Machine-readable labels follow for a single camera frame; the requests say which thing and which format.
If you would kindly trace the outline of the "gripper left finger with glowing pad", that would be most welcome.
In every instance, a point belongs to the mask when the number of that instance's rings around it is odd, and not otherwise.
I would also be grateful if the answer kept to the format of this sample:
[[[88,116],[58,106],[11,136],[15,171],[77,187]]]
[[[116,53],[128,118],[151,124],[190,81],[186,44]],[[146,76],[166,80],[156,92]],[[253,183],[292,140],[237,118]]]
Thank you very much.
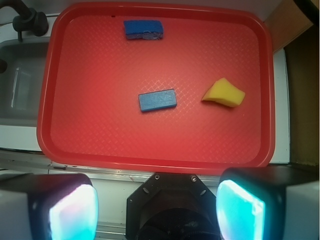
[[[2,240],[93,240],[98,194],[83,173],[0,176]]]

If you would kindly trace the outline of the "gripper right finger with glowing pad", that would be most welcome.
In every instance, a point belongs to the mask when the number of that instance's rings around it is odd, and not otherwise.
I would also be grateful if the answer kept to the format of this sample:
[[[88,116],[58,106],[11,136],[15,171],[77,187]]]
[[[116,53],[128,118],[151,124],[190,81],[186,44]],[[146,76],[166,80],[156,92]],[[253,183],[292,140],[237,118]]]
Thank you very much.
[[[228,168],[217,187],[216,214],[224,240],[318,240],[319,170]]]

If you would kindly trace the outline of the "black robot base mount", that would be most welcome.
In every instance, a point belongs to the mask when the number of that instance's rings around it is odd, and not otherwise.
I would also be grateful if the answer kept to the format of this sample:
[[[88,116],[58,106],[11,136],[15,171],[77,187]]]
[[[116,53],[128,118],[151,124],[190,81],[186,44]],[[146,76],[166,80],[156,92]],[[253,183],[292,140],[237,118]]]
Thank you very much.
[[[220,240],[216,196],[195,174],[154,173],[126,201],[128,240]]]

